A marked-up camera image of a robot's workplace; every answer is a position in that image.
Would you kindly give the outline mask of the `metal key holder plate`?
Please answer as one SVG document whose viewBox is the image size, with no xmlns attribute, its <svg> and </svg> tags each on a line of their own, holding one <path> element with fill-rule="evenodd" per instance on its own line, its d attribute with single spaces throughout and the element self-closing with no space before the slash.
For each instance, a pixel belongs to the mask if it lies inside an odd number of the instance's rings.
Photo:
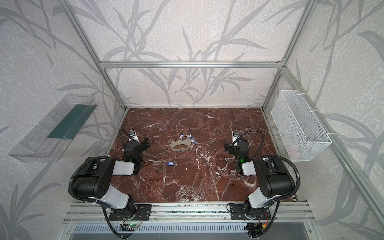
<svg viewBox="0 0 384 240">
<path fill-rule="evenodd" d="M 170 147 L 173 152 L 183 152 L 187 151 L 191 144 L 191 140 L 178 140 L 170 142 Z"/>
</svg>

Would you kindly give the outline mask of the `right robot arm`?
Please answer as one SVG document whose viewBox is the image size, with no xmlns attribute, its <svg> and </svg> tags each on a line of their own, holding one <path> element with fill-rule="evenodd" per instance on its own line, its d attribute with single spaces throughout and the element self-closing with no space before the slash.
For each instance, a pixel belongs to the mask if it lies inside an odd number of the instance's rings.
<svg viewBox="0 0 384 240">
<path fill-rule="evenodd" d="M 233 220 L 253 220 L 257 217 L 266 220 L 270 217 L 270 206 L 290 198 L 298 191 L 300 173 L 288 159 L 277 155 L 250 158 L 247 141 L 225 144 L 224 149 L 235 156 L 236 171 L 243 176 L 257 177 L 259 184 L 242 205 L 230 204 Z"/>
</svg>

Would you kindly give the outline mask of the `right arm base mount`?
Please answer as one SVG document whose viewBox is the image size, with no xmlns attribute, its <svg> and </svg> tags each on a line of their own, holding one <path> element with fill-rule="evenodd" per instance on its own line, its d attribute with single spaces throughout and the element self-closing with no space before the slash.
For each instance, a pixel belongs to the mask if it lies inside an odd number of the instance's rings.
<svg viewBox="0 0 384 240">
<path fill-rule="evenodd" d="M 269 221 L 272 217 L 269 208 L 254 209 L 246 203 L 229 203 L 226 207 L 231 215 L 231 220 Z"/>
</svg>

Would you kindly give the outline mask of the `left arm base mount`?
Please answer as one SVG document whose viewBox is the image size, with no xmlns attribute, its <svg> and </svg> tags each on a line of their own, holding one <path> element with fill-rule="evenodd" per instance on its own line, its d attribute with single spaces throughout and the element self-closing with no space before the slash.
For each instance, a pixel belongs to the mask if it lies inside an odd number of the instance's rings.
<svg viewBox="0 0 384 240">
<path fill-rule="evenodd" d="M 123 220 L 133 220 L 133 221 L 148 221 L 151 214 L 151 204 L 136 204 L 132 210 L 127 209 L 111 209 L 109 215 L 110 221 L 123 221 Z"/>
</svg>

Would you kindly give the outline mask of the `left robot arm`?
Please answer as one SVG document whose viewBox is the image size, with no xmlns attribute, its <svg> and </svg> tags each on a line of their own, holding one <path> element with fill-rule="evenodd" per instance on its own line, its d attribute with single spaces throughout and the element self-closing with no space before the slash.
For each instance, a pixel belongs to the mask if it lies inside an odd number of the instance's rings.
<svg viewBox="0 0 384 240">
<path fill-rule="evenodd" d="M 137 211 L 134 199 L 112 186 L 113 176 L 134 176 L 142 167 L 143 151 L 150 147 L 148 138 L 143 142 L 130 140 L 122 159 L 108 156 L 89 157 L 75 170 L 68 186 L 76 200 L 99 204 L 105 209 L 121 210 L 129 215 Z"/>
</svg>

